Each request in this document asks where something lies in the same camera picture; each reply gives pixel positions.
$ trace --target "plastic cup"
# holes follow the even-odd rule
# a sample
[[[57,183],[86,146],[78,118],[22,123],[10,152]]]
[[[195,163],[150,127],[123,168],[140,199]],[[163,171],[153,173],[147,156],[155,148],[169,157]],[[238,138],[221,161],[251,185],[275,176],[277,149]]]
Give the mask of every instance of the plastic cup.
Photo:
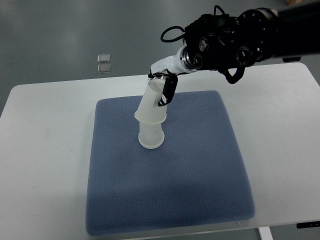
[[[146,149],[156,149],[165,140],[164,131],[161,123],[149,125],[140,122],[139,124],[139,142]]]
[[[167,117],[167,106],[158,106],[162,97],[165,81],[152,79],[149,81],[134,117],[147,125],[161,124]]]

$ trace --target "black cable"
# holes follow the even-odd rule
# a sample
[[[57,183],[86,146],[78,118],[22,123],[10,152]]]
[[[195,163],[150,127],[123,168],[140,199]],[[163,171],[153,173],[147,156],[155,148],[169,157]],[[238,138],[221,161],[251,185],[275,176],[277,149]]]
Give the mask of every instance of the black cable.
[[[181,27],[181,26],[171,26],[169,28],[167,28],[166,30],[163,31],[163,33],[161,34],[160,36],[160,40],[164,43],[173,43],[173,42],[176,42],[180,39],[183,39],[184,38],[184,34],[182,34],[181,36],[177,36],[176,38],[174,39],[164,39],[164,36],[167,32],[173,30],[173,29],[179,29],[181,30],[183,33],[185,32],[185,30]]]
[[[219,11],[222,13],[222,14],[225,14],[225,11],[218,5],[215,5],[214,6],[214,12],[213,12],[213,15],[215,16],[216,15],[216,11],[217,9],[219,9]]]

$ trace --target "gray floor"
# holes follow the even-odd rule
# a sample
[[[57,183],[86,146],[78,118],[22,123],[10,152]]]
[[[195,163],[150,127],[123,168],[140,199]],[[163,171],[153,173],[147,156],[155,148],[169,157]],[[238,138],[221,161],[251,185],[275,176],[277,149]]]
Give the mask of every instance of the gray floor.
[[[181,46],[162,43],[162,31],[185,27],[212,13],[216,4],[231,16],[287,5],[285,0],[1,0],[0,114],[16,85],[147,74],[151,64]],[[97,56],[103,53],[111,54],[111,73],[97,74]],[[320,56],[305,56],[302,62],[319,83]],[[289,225],[271,231],[275,240],[320,239],[320,228]],[[250,229],[172,239],[199,238],[256,240],[259,234]]]

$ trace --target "blue cushion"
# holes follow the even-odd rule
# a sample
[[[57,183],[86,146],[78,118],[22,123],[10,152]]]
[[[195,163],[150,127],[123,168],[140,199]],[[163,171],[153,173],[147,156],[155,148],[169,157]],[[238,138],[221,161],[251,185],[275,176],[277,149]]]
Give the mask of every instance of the blue cushion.
[[[141,96],[96,105],[87,189],[92,236],[247,220],[255,207],[228,113],[217,91],[176,93],[163,144],[142,147]]]

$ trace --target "stacked cups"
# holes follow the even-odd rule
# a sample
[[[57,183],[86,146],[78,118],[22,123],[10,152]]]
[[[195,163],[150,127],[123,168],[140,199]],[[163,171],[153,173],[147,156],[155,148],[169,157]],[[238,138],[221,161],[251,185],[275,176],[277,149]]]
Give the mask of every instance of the stacked cups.
[[[147,149],[155,149],[165,140],[161,123],[167,117],[167,106],[158,106],[164,85],[162,79],[151,79],[134,114],[139,121],[139,142]]]

